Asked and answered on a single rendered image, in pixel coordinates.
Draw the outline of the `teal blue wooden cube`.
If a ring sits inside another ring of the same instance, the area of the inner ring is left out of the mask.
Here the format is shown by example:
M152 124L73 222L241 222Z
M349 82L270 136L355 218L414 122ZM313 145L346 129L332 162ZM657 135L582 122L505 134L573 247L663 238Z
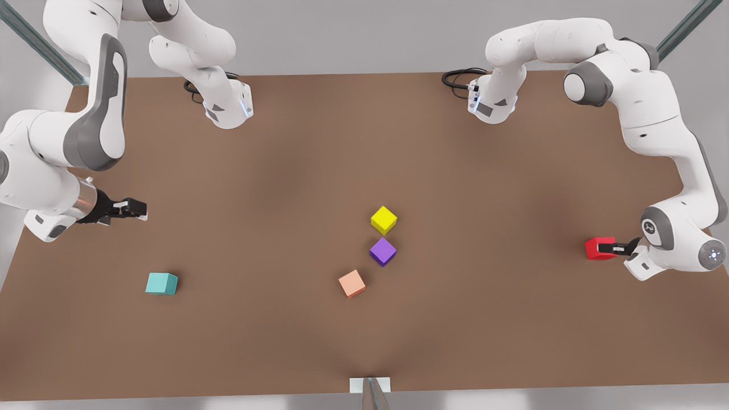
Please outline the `teal blue wooden cube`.
M151 295L172 296L177 291L178 282L179 278L172 273L151 272L144 291Z

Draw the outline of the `peach wooden cube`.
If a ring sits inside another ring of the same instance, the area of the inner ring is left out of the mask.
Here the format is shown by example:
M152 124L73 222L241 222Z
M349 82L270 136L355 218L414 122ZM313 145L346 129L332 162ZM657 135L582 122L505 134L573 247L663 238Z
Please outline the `peach wooden cube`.
M338 279L339 285L343 288L346 297L353 298L366 289L360 273L355 269Z

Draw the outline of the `pale post foot plate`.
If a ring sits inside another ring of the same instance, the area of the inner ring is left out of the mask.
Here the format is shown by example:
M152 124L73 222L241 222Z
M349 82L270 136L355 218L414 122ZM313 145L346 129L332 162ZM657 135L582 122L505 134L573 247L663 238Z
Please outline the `pale post foot plate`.
M368 378L351 378L349 379L350 383L350 393L362 393L363 387L365 386L365 382ZM391 392L391 378L390 377L376 377L373 378L376 380L380 386L380 389L382 389L383 392L388 393Z

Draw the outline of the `red wooden cube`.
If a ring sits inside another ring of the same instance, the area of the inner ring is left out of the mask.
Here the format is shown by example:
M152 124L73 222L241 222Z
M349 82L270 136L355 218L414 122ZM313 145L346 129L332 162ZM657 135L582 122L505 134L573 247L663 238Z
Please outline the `red wooden cube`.
M609 260L613 257L616 257L616 255L609 254L609 253L601 253L598 251L598 244L600 243L607 243L612 244L615 243L615 237L593 237L585 242L585 251L587 254L587 258L589 260Z

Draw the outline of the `purple wooden cube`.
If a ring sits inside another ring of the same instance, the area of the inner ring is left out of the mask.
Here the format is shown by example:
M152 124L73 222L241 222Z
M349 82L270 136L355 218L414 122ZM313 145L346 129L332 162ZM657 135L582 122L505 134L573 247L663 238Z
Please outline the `purple wooden cube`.
M396 255L397 251L386 238L382 237L370 248L369 254L378 265L385 267L393 259L394 255Z

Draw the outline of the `yellow wooden cube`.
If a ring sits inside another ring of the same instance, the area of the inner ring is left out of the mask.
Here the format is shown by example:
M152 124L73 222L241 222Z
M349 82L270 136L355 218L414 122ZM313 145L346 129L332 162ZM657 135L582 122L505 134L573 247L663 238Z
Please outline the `yellow wooden cube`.
M370 218L371 225L383 236L395 226L398 217L386 207L381 207Z

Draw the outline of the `silver frame post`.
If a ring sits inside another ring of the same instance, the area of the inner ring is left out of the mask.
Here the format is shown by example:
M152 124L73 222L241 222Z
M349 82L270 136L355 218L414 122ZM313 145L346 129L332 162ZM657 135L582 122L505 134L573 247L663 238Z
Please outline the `silver frame post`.
M659 61L667 58L724 0L699 0L692 10L659 42Z
M83 77L15 8L11 7L7 0L0 0L0 20L71 85L88 86L88 79Z
M363 379L362 410L391 410L379 381L375 378Z

